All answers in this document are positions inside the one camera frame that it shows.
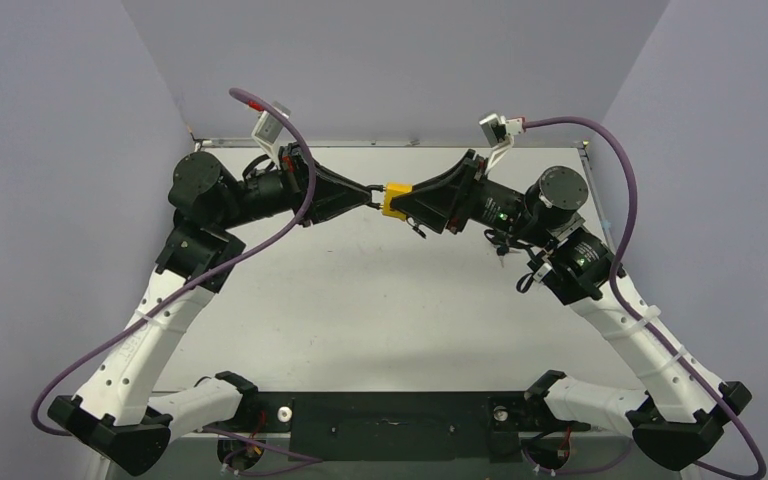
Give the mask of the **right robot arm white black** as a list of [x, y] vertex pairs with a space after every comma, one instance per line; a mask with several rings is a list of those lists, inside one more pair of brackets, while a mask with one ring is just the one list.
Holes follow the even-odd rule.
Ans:
[[517, 288], [546, 287], [587, 321], [640, 381], [627, 390], [587, 383], [556, 370], [525, 393], [524, 413], [538, 427], [583, 423], [630, 438], [658, 465], [673, 471], [698, 464], [725, 426], [748, 405], [739, 382], [704, 368], [644, 301], [609, 247], [580, 215], [588, 186], [576, 171], [554, 166], [524, 191], [493, 181], [474, 151], [424, 182], [385, 189], [382, 211], [418, 230], [461, 232], [477, 222], [504, 251], [528, 254]]

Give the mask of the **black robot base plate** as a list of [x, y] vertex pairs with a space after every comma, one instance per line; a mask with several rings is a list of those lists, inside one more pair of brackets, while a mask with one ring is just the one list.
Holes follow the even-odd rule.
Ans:
[[220, 425], [286, 434], [291, 451], [326, 461], [493, 463], [518, 461], [533, 435], [589, 428], [555, 419], [519, 391], [261, 392]]

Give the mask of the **silver key bunch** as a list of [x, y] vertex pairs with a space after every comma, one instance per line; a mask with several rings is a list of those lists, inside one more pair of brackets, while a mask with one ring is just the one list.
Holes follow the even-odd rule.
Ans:
[[406, 223], [410, 227], [410, 229], [419, 235], [422, 239], [427, 238], [427, 234], [421, 229], [421, 225], [413, 218], [407, 217]]

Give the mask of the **yellow Opel padlock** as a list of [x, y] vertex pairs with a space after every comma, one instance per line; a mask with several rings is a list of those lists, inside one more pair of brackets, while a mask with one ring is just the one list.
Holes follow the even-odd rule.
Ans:
[[371, 193], [382, 193], [383, 198], [381, 201], [376, 201], [372, 199], [369, 202], [369, 206], [373, 209], [376, 209], [381, 212], [381, 214], [388, 218], [395, 218], [402, 222], [406, 222], [408, 216], [396, 209], [393, 204], [394, 201], [406, 194], [409, 194], [413, 190], [413, 186], [410, 184], [402, 184], [402, 183], [387, 183], [386, 185], [383, 184], [374, 184], [369, 185], [367, 189]]

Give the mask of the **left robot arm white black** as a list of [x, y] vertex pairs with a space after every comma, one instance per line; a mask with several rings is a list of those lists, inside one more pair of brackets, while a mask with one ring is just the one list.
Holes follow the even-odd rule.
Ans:
[[297, 144], [282, 147], [275, 160], [258, 157], [241, 176], [209, 152], [184, 157], [168, 194], [174, 226], [140, 304], [90, 379], [52, 401], [50, 419], [133, 476], [204, 426], [251, 427], [258, 390], [238, 374], [220, 372], [165, 396], [154, 392], [184, 334], [247, 250], [233, 229], [284, 212], [310, 226], [371, 205], [373, 194], [371, 186], [308, 164]]

